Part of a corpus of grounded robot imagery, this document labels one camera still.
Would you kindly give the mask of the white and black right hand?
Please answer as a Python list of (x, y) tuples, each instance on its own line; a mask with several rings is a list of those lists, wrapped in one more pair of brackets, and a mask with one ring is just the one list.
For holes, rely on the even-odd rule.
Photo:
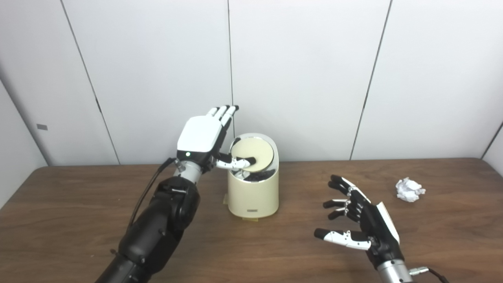
[(328, 186), (347, 198), (325, 201), (322, 204), (324, 208), (334, 209), (327, 218), (335, 220), (346, 217), (359, 224), (360, 230), (317, 228), (314, 237), (365, 251), (375, 269), (388, 261), (405, 260), (400, 248), (400, 236), (383, 202), (373, 204), (354, 183), (338, 175), (330, 177)]

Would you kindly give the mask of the white and black left hand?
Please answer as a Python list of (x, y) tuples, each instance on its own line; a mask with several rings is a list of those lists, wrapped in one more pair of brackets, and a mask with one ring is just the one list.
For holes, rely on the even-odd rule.
[(211, 108), (206, 115), (190, 118), (178, 138), (176, 157), (182, 162), (195, 163), (203, 174), (214, 167), (244, 169), (257, 163), (253, 156), (232, 156), (220, 152), (232, 118), (238, 110), (237, 105), (224, 105)]

